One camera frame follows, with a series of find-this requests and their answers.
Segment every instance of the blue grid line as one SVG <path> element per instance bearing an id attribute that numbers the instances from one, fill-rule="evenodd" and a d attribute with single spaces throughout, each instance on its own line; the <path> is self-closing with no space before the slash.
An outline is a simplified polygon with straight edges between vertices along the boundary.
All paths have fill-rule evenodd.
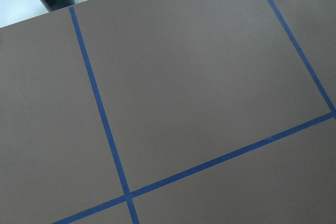
<path id="1" fill-rule="evenodd" d="M 106 201 L 102 204 L 99 204 L 95 207 L 91 207 L 89 209 L 86 209 L 82 212 L 79 212 L 75 215 L 71 215 L 65 219 L 62 219 L 62 220 L 59 220 L 59 221 L 56 221 L 54 222 L 53 224 L 68 224 L 68 223 L 72 223 L 74 221 L 77 221 L 77 220 L 80 220 L 82 218 L 85 218 L 85 217 L 88 217 L 89 215 L 93 215 L 95 214 L 96 212 L 100 212 L 100 211 L 103 211 L 105 209 L 108 209 L 110 207 L 113 207 L 113 206 L 116 206 L 120 203 L 123 203 L 126 201 L 126 198 L 125 196 L 120 196 L 118 198 L 115 198 L 115 199 L 112 199 L 112 200 L 109 200 L 109 201 Z"/>
<path id="2" fill-rule="evenodd" d="M 129 189 L 129 186 L 128 186 L 128 183 L 127 183 L 127 180 L 126 180 L 124 170 L 123 170 L 122 165 L 121 165 L 121 161 L 120 161 L 120 157 L 119 157 L 119 154 L 118 154 L 118 151 L 117 151 L 117 147 L 116 147 L 114 139 L 113 139 L 111 127 L 109 125 L 109 121 L 108 121 L 106 113 L 105 113 L 104 105 L 103 105 L 103 102 L 102 102 L 101 97 L 100 97 L 100 93 L 99 93 L 99 90 L 98 90 L 96 79 L 94 77 L 93 70 L 92 70 L 92 67 L 91 67 L 90 59 L 89 59 L 89 56 L 88 56 L 88 53 L 87 53 L 87 50 L 86 50 L 86 47 L 85 47 L 85 44 L 84 44 L 83 36 L 81 34 L 80 27 L 79 27 L 79 24 L 78 24 L 75 9 L 74 9 L 73 6 L 70 6 L 69 10 L 70 10 L 70 13 L 71 13 L 72 22 L 74 24 L 73 26 L 75 28 L 75 32 L 76 32 L 76 35 L 77 35 L 78 44 L 79 44 L 79 47 L 80 47 L 80 50 L 81 50 L 81 53 L 82 53 L 82 56 L 83 56 L 85 67 L 86 67 L 86 70 L 87 70 L 87 73 L 88 73 L 88 76 L 89 76 L 89 79 L 90 79 L 91 87 L 92 87 L 92 90 L 93 90 L 93 93 L 94 93 L 94 98 L 96 99 L 96 103 L 97 103 L 97 107 L 98 107 L 99 114 L 100 114 L 100 117 L 101 117 L 101 121 L 102 121 L 103 126 L 104 126 L 104 130 L 105 130 L 106 137 L 107 137 L 109 145 L 110 145 L 110 149 L 111 149 L 111 153 L 112 153 L 112 156 L 113 156 L 113 159 L 114 159 L 114 163 L 115 163 L 115 166 L 117 168 L 120 183 L 121 183 L 121 186 L 122 186 L 122 189 L 123 189 L 123 192 L 124 192 L 124 196 L 126 198 L 128 209 L 129 209 L 133 224 L 139 224 L 138 215 L 136 213 L 133 200 L 130 196 L 130 189 Z"/>
<path id="3" fill-rule="evenodd" d="M 299 43 L 295 39 L 294 34 L 290 30 L 289 26 L 287 25 L 285 19 L 283 18 L 281 12 L 279 11 L 279 9 L 276 6 L 276 4 L 274 3 L 274 1 L 273 0 L 267 0 L 267 1 L 268 1 L 269 5 L 271 6 L 271 8 L 273 9 L 273 11 L 274 11 L 275 15 L 277 16 L 278 20 L 280 21 L 280 23 L 281 23 L 282 27 L 284 28 L 285 32 L 287 33 L 287 36 L 289 37 L 290 41 L 294 45 L 296 51 L 298 52 L 301 60 L 304 63 L 304 65 L 308 69 L 313 81 L 315 82 L 317 88 L 319 89 L 321 95 L 323 96 L 323 99 L 326 102 L 326 104 L 328 105 L 331 113 L 333 114 L 333 116 L 336 119 L 336 109 L 335 109 L 334 105 L 332 104 L 332 102 L 331 102 L 327 92 L 325 91 L 323 85 L 321 84 L 319 78 L 317 77 L 313 67 L 311 66 L 310 62 L 308 61 L 308 58 L 306 57 L 306 55 L 303 52 L 302 48 L 300 47 Z"/>
<path id="4" fill-rule="evenodd" d="M 312 126 L 315 126 L 315 125 L 317 125 L 319 123 L 322 123 L 324 121 L 327 121 L 327 120 L 329 120 L 331 118 L 333 118 L 332 113 L 328 113 L 326 115 L 323 115 L 323 116 L 320 116 L 320 117 L 315 118 L 313 120 L 310 120 L 310 121 L 308 121 L 306 123 L 302 123 L 302 124 L 300 124 L 298 126 L 295 126 L 295 127 L 290 128 L 288 130 L 280 132 L 280 133 L 278 133 L 276 135 L 273 135 L 273 136 L 270 136 L 270 137 L 265 138 L 263 140 L 260 140 L 260 141 L 258 141 L 256 143 L 253 143 L 253 144 L 250 144 L 250 145 L 246 145 L 245 147 L 242 147 L 242 148 L 240 148 L 240 149 L 238 149 L 236 151 L 230 152 L 230 153 L 225 154 L 223 156 L 220 156 L 218 158 L 212 159 L 210 161 L 207 161 L 205 163 L 202 163 L 200 165 L 197 165 L 195 167 L 187 169 L 187 170 L 185 170 L 183 172 L 180 172 L 180 173 L 177 173 L 175 175 L 172 175 L 172 176 L 170 176 L 168 178 L 159 180 L 159 181 L 154 182 L 154 183 L 152 183 L 150 185 L 147 185 L 145 187 L 137 189 L 137 190 L 131 192 L 131 197 L 132 198 L 139 197 L 139 196 L 144 195 L 144 194 L 146 194 L 146 193 L 148 193 L 150 191 L 156 190 L 156 189 L 158 189 L 160 187 L 166 186 L 168 184 L 171 184 L 171 183 L 173 183 L 175 181 L 178 181 L 180 179 L 183 179 L 185 177 L 189 177 L 189 176 L 191 176 L 191 175 L 193 175 L 195 173 L 201 172 L 201 171 L 203 171 L 205 169 L 208 169 L 208 168 L 213 167 L 215 165 L 221 164 L 221 163 L 223 163 L 223 162 L 225 162 L 227 160 L 230 160 L 232 158 L 241 156 L 241 155 L 243 155 L 243 154 L 245 154 L 247 152 L 256 150 L 256 149 L 258 149 L 258 148 L 260 148 L 262 146 L 265 146 L 267 144 L 273 143 L 273 142 L 275 142 L 277 140 L 280 140 L 280 139 L 282 139 L 284 137 L 293 135 L 293 134 L 295 134 L 295 133 L 297 133 L 299 131 L 305 130 L 305 129 L 307 129 L 309 127 L 312 127 Z M 115 206 L 115 205 L 117 205 L 117 204 L 125 201 L 125 199 L 122 200 L 121 197 L 119 197 L 117 199 L 119 199 L 120 202 L 118 202 L 116 204 L 114 204 L 114 203 L 110 204 L 110 207 Z M 102 211 L 102 210 L 105 210 L 105 209 L 109 208 L 108 207 L 108 202 L 103 203 L 103 204 L 106 204 L 103 207 L 102 207 L 103 204 L 100 204 L 98 206 L 92 207 L 90 209 L 87 209 L 87 210 L 85 210 L 83 212 L 80 212 L 80 213 L 75 214 L 73 216 L 70 216 L 70 217 L 68 217 L 66 219 L 60 220 L 58 222 L 55 222 L 53 224 L 71 223 L 73 221 L 82 219 L 82 218 L 84 218 L 86 216 L 89 216 L 91 214 L 95 214 L 96 212 L 99 212 L 99 211 Z"/>

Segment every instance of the gray surface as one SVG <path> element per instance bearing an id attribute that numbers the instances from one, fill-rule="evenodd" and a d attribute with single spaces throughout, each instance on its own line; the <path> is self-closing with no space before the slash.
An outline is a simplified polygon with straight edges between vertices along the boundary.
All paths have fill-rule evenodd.
<path id="1" fill-rule="evenodd" d="M 274 0 L 336 103 L 336 0 Z"/>
<path id="2" fill-rule="evenodd" d="M 68 9 L 0 29 L 0 223 L 123 195 Z"/>
<path id="3" fill-rule="evenodd" d="M 329 120 L 134 199 L 140 223 L 334 224 Z"/>
<path id="4" fill-rule="evenodd" d="M 128 211 L 127 204 L 121 203 L 119 205 L 108 208 L 104 211 L 98 212 L 94 215 L 85 217 L 84 219 L 75 221 L 73 224 L 131 224 L 132 219 Z"/>
<path id="5" fill-rule="evenodd" d="M 75 9 L 131 190 L 328 112 L 266 0 Z"/>

